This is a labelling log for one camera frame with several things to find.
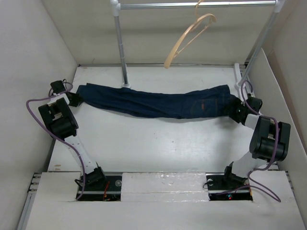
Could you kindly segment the dark blue denim trousers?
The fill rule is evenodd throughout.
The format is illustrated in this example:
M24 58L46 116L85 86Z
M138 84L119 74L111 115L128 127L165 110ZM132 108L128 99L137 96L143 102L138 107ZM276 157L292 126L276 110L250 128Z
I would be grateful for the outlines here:
M227 107L240 102L238 97L230 93L228 85L166 94L87 83L80 85L77 93L92 107L141 118L215 118L226 116Z

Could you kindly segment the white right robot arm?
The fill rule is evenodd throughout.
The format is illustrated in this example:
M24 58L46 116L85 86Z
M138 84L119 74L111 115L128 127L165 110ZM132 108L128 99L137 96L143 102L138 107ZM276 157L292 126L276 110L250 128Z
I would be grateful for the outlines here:
M262 100L248 94L245 102L235 98L225 109L231 119L253 130L249 151L225 168L222 183L228 189L243 185L250 171L287 156L291 125L260 115L261 107Z

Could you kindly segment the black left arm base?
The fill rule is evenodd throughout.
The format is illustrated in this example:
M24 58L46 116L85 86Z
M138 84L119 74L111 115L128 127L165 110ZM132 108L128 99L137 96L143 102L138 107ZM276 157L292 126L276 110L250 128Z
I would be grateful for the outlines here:
M78 201L120 201L122 174L107 174L106 182L86 185Z

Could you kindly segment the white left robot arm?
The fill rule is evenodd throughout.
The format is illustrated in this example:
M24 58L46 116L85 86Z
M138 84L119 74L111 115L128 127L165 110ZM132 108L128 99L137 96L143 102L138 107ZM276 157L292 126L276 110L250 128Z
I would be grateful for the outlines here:
M79 94L67 91L63 81L54 81L50 85L54 98L38 108L45 127L66 143L71 155L80 167L83 178L76 180L76 183L79 186L93 186L96 190L104 189L107 178L97 162L90 158L77 136L79 126L70 110L70 106L77 107L83 100Z

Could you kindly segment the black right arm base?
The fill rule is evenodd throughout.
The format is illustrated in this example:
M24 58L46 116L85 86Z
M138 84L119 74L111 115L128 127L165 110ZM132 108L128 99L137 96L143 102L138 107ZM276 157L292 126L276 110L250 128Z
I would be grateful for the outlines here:
M209 201L253 201L246 178L239 180L224 173L206 173L203 189L208 191Z

